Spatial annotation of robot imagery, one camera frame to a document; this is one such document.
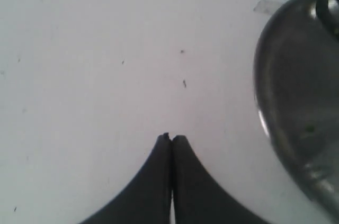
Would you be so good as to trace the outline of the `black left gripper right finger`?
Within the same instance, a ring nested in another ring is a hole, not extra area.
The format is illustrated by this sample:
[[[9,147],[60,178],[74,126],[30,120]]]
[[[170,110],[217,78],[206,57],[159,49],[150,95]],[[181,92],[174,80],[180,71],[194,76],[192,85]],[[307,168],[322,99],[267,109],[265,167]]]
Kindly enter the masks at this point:
[[[267,223],[213,179],[186,136],[173,139],[172,163],[176,223]]]

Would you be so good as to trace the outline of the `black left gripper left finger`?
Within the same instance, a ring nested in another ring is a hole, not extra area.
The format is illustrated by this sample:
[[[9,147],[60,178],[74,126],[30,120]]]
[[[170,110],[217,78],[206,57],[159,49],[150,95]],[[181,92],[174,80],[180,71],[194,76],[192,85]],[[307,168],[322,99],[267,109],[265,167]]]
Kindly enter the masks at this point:
[[[128,185],[83,223],[170,223],[171,200],[172,141],[164,133]]]

